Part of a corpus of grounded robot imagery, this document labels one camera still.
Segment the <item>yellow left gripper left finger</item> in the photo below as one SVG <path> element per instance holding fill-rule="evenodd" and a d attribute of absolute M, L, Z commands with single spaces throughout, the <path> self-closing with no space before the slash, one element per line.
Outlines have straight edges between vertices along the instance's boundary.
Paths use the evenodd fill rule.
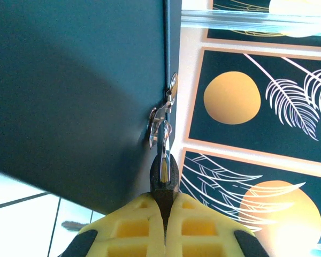
<path fill-rule="evenodd" d="M 165 256 L 163 219 L 150 193 L 143 193 L 84 226 L 61 256 Z"/>

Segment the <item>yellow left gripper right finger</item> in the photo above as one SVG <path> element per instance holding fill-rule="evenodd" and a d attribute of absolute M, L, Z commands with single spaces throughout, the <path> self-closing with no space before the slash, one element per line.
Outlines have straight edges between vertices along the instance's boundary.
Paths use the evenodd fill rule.
<path fill-rule="evenodd" d="M 268 256 L 254 233 L 241 223 L 179 193 L 167 224 L 165 255 Z"/>

